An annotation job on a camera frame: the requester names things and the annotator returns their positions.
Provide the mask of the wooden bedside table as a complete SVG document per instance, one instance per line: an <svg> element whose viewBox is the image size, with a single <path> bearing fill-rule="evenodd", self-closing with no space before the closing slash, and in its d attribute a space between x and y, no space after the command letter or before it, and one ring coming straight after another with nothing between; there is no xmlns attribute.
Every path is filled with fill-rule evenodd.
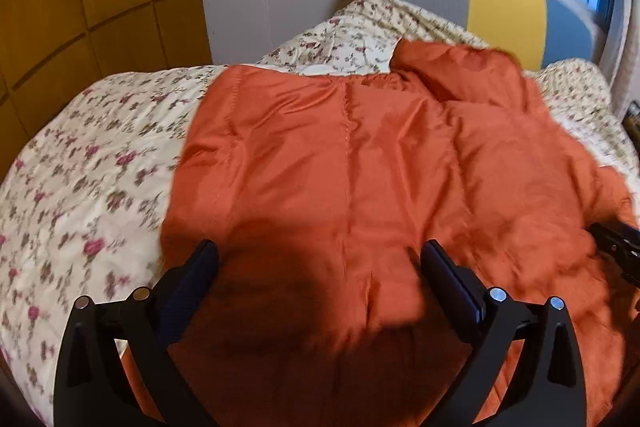
<svg viewBox="0 0 640 427"><path fill-rule="evenodd" d="M631 101L623 119L623 127L636 150L640 148L640 105L637 101Z"/></svg>

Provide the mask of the right floral curtain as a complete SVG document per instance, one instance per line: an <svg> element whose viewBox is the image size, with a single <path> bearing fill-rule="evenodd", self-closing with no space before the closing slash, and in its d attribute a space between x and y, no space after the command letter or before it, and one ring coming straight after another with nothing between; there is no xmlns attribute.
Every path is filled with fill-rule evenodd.
<svg viewBox="0 0 640 427"><path fill-rule="evenodd" d="M608 80L611 107L622 121L639 101L639 0L614 0L599 67Z"/></svg>

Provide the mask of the floral bed quilt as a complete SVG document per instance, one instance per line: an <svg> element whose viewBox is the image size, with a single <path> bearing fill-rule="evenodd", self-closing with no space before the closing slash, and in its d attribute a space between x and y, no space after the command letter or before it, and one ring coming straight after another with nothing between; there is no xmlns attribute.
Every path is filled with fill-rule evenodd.
<svg viewBox="0 0 640 427"><path fill-rule="evenodd" d="M488 48L401 0L355 0L255 65L302 75L388 72L400 37ZM53 426L58 346L81 294L126 296L160 275L160 224L186 130L226 65L121 72L73 98L1 184L1 353L36 418ZM553 118L625 179L639 217L639 159L598 66L525 71Z"/></svg>

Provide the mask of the wooden wardrobe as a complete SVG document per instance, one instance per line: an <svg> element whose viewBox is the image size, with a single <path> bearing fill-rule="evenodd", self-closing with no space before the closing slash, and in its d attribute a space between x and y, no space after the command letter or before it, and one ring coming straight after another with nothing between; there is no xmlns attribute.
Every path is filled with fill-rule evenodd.
<svg viewBox="0 0 640 427"><path fill-rule="evenodd" d="M212 61L203 0L1 0L1 169L96 80Z"/></svg>

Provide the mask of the orange padded jacket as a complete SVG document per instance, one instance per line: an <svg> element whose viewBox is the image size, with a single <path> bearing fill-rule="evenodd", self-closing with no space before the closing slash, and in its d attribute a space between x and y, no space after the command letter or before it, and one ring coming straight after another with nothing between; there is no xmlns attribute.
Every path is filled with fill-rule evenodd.
<svg viewBox="0 0 640 427"><path fill-rule="evenodd" d="M469 350L418 254L436 239L488 286L567 302L587 421L639 364L637 291L594 222L634 221L623 177L551 117L509 54L401 41L390 71L222 72L186 136L160 232L166 267L221 267L180 373L224 426L415 426Z"/></svg>

